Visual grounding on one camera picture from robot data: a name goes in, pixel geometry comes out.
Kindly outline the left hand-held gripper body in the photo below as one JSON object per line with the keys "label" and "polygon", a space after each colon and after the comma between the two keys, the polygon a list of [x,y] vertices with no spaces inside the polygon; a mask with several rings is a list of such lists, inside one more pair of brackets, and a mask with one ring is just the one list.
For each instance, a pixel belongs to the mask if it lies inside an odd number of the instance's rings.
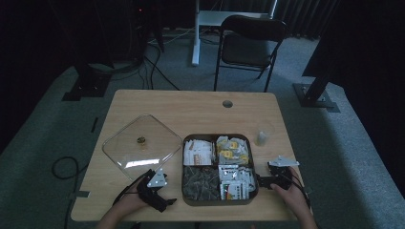
{"label": "left hand-held gripper body", "polygon": [[139,197],[148,205],[155,208],[157,204],[164,204],[165,199],[158,194],[158,190],[167,185],[162,169],[148,170],[137,186]]}

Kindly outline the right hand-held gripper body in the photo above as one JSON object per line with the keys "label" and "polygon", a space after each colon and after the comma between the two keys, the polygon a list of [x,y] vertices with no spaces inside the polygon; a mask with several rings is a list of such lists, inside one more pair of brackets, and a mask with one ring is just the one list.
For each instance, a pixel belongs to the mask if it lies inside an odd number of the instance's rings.
{"label": "right hand-held gripper body", "polygon": [[300,163],[297,160],[284,156],[277,156],[275,159],[269,161],[267,166],[273,177],[272,183],[287,190],[292,184],[292,172],[289,167],[299,165]]}

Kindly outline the pile of yellow tea bags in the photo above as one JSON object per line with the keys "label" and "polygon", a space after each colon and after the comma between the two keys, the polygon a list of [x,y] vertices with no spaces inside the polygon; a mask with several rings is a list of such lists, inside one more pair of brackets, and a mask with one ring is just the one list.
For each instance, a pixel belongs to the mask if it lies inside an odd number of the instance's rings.
{"label": "pile of yellow tea bags", "polygon": [[216,142],[216,152],[220,164],[246,165],[249,162],[247,142],[237,137],[220,136]]}

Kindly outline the clear square lid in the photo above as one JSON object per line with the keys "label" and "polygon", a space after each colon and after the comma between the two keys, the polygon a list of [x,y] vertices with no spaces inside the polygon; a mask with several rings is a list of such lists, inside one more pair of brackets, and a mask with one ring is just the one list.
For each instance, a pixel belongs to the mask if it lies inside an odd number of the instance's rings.
{"label": "clear square lid", "polygon": [[151,114],[142,114],[102,144],[109,157],[130,180],[149,169],[157,171],[182,146],[182,139]]}

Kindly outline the dark square compartment box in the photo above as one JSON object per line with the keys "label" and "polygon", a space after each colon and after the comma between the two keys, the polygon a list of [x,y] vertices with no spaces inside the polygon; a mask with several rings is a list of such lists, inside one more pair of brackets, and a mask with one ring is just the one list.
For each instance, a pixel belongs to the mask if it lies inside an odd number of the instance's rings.
{"label": "dark square compartment box", "polygon": [[[184,196],[184,194],[182,193],[184,201],[190,206],[246,205],[246,204],[249,204],[258,194],[258,181],[257,181],[257,178],[256,178],[256,173],[255,173],[255,168],[254,168],[253,156],[252,156],[252,153],[251,153],[250,142],[247,139],[247,137],[244,136],[244,135],[240,135],[240,134],[193,134],[193,135],[188,135],[183,141],[183,148],[184,148],[185,142],[188,141],[188,140],[191,140],[191,139],[206,140],[206,141],[211,142],[212,145],[213,145],[212,164],[211,165],[192,166],[192,167],[212,167],[214,169],[217,169],[218,173],[219,173],[219,166],[220,165],[238,165],[238,164],[220,164],[219,163],[217,152],[216,152],[216,142],[217,142],[217,139],[220,136],[228,136],[229,138],[237,137],[237,138],[243,139],[243,140],[245,140],[247,142],[247,146],[248,146],[248,150],[249,150],[249,162],[246,165],[240,165],[240,166],[245,166],[245,167],[253,169],[253,174],[254,174],[255,184],[256,184],[256,190],[250,194],[250,199],[241,199],[241,200],[221,200],[221,191],[220,191],[220,198],[218,200],[193,201],[193,200],[187,199]],[[182,182],[183,182],[183,169],[186,166],[189,166],[189,165],[184,165],[183,164],[183,148],[182,148],[181,192],[182,192]]]}

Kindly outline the person's left hand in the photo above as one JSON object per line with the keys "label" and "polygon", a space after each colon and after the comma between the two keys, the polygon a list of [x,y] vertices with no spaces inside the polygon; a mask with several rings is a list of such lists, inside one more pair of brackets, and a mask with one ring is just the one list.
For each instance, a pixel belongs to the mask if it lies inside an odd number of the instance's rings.
{"label": "person's left hand", "polygon": [[137,187],[131,187],[128,191],[124,193],[122,198],[117,203],[118,211],[123,215],[127,216],[136,212],[137,210],[146,207],[145,203],[138,194]]}

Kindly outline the person's right hand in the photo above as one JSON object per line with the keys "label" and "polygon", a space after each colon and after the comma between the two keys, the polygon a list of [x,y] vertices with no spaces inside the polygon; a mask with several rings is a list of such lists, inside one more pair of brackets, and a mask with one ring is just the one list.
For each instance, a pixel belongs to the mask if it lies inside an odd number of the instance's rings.
{"label": "person's right hand", "polygon": [[306,196],[303,194],[300,187],[297,187],[294,184],[292,184],[287,190],[277,184],[271,184],[270,187],[295,215],[309,212]]}

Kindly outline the pile of white colourful packets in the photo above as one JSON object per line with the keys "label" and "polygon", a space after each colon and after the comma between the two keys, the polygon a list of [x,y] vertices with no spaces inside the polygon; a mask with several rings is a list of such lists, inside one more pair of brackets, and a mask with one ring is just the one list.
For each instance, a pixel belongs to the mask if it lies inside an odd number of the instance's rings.
{"label": "pile of white colourful packets", "polygon": [[219,166],[221,200],[250,199],[256,190],[253,169],[240,165]]}

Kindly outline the pile of dark packets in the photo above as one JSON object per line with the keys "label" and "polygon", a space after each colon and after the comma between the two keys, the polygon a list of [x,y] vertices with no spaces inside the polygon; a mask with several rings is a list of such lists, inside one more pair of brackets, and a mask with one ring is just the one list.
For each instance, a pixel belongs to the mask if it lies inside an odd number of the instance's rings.
{"label": "pile of dark packets", "polygon": [[193,201],[218,200],[220,198],[219,173],[212,167],[186,166],[183,169],[182,192]]}

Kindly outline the pile of white orange packets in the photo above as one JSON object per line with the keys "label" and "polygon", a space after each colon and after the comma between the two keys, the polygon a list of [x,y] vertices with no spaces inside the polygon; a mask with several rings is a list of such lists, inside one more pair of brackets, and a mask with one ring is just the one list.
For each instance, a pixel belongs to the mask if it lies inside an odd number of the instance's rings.
{"label": "pile of white orange packets", "polygon": [[206,140],[191,139],[183,148],[183,164],[189,166],[211,165],[213,145]]}

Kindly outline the black folding chair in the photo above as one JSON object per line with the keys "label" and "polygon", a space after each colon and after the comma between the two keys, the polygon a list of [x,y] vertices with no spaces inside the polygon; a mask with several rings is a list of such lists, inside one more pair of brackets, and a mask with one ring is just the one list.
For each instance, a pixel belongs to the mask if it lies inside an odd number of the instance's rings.
{"label": "black folding chair", "polygon": [[270,18],[230,15],[220,25],[214,90],[217,90],[220,68],[259,72],[268,71],[267,92],[278,50],[287,35],[287,24]]}

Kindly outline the black stand with base plate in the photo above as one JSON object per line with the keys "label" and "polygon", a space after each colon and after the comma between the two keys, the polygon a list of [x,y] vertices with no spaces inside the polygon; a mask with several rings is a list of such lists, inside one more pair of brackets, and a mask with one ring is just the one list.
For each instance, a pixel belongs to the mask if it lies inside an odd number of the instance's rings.
{"label": "black stand with base plate", "polygon": [[322,77],[316,77],[310,84],[295,83],[293,89],[300,105],[306,108],[323,108],[329,113],[339,113],[337,104],[330,99],[326,92],[328,83],[328,79]]}
{"label": "black stand with base plate", "polygon": [[78,78],[63,101],[79,101],[82,97],[103,97],[108,88],[112,75],[92,68],[87,63],[75,64]]}

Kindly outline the white desk frame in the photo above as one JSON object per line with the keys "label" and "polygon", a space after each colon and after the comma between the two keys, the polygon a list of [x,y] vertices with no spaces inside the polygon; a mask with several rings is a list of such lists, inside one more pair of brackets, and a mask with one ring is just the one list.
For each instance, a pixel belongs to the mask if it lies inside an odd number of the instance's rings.
{"label": "white desk frame", "polygon": [[254,18],[273,18],[275,10],[278,4],[278,0],[270,1],[270,8],[267,12],[247,12],[247,11],[221,11],[221,10],[201,10],[200,0],[195,0],[195,34],[194,45],[191,64],[196,67],[200,64],[200,52],[201,52],[201,39],[200,34],[201,26],[207,27],[219,27],[226,17],[230,15],[244,15]]}

